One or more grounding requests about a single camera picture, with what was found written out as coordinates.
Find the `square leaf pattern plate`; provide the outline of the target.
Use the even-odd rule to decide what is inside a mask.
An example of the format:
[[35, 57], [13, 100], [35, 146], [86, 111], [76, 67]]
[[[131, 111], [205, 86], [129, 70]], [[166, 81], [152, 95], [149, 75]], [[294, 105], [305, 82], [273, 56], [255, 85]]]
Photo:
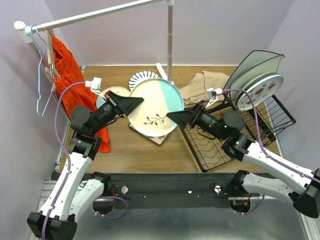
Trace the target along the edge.
[[149, 140], [150, 142], [152, 142], [158, 146], [161, 146], [166, 141], [166, 139], [170, 136], [169, 133], [162, 135], [162, 136], [156, 136], [156, 137], [147, 136], [147, 135], [144, 135], [144, 134], [140, 133], [139, 131], [137, 131], [130, 123], [128, 124], [128, 127], [131, 130], [133, 130], [134, 132], [136, 132], [137, 134], [139, 134], [140, 136], [144, 137], [145, 139]]

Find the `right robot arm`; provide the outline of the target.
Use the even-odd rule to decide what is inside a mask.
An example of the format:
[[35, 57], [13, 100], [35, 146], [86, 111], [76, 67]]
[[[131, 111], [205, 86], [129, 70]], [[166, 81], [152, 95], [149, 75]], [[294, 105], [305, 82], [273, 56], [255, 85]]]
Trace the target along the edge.
[[234, 110], [217, 119], [202, 104], [166, 115], [179, 127], [199, 127], [214, 138], [223, 141], [223, 151], [232, 159], [255, 165], [272, 178], [260, 177], [240, 170], [230, 183], [230, 191], [241, 196], [244, 193], [262, 194], [292, 203], [301, 214], [320, 216], [320, 171], [296, 165], [267, 150], [259, 140], [241, 132], [245, 126], [242, 116]]

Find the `cream and teal plate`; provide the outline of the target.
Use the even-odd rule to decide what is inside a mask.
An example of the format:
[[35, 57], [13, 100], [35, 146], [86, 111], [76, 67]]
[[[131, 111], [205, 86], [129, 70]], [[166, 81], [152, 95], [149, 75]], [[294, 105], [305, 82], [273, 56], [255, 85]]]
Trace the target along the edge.
[[162, 78], [151, 78], [138, 83], [130, 97], [143, 98], [143, 102], [128, 115], [130, 124], [141, 134], [160, 137], [177, 127], [167, 113], [182, 111], [184, 100], [178, 88]]

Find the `blue striped white plate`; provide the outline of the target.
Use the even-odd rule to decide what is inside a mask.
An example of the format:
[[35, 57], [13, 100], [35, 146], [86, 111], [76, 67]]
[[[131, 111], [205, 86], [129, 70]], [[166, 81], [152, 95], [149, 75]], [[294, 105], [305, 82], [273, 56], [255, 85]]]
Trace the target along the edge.
[[159, 78], [159, 75], [152, 71], [139, 71], [132, 75], [128, 81], [128, 87], [132, 91], [134, 87], [139, 84], [140, 82], [143, 82], [145, 80], [149, 79], [157, 79]]

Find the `white blue rimmed plate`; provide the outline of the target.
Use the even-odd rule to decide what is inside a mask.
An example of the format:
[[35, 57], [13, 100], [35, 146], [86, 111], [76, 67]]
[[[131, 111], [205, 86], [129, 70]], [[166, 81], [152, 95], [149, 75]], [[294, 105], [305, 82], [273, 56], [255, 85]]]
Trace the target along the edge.
[[[253, 100], [254, 106], [257, 107], [267, 98], [275, 94], [280, 89], [284, 82], [283, 76], [276, 72], [267, 72], [252, 79], [249, 83], [242, 87]], [[253, 108], [248, 96], [240, 92], [235, 103], [240, 111], [248, 111]]]

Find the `cream round plate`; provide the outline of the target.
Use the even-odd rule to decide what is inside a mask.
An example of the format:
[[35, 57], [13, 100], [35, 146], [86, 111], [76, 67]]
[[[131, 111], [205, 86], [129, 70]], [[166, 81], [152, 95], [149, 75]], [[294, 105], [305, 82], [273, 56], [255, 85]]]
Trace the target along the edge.
[[[109, 87], [109, 88], [103, 90], [101, 93], [103, 95], [105, 95], [108, 91], [112, 91], [115, 94], [117, 94], [119, 96], [122, 96], [122, 97], [128, 97], [130, 95], [130, 91], [128, 89], [124, 88], [124, 87], [121, 87], [121, 86]], [[105, 100], [101, 96], [98, 96], [97, 100], [96, 100], [96, 108], [98, 109], [104, 103], [105, 103]]]

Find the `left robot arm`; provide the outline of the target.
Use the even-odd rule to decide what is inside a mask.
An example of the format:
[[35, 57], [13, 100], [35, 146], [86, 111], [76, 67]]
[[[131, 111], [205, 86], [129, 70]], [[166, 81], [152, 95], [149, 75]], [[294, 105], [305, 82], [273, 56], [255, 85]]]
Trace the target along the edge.
[[94, 172], [82, 190], [78, 188], [101, 145], [102, 139], [97, 132], [114, 123], [115, 116], [131, 114], [143, 101], [142, 97], [124, 97], [108, 91], [106, 102], [96, 111], [83, 105], [72, 110], [74, 133], [63, 170], [39, 212], [31, 212], [27, 218], [27, 224], [37, 238], [71, 240], [78, 221], [98, 197], [115, 199], [111, 177], [105, 173]]

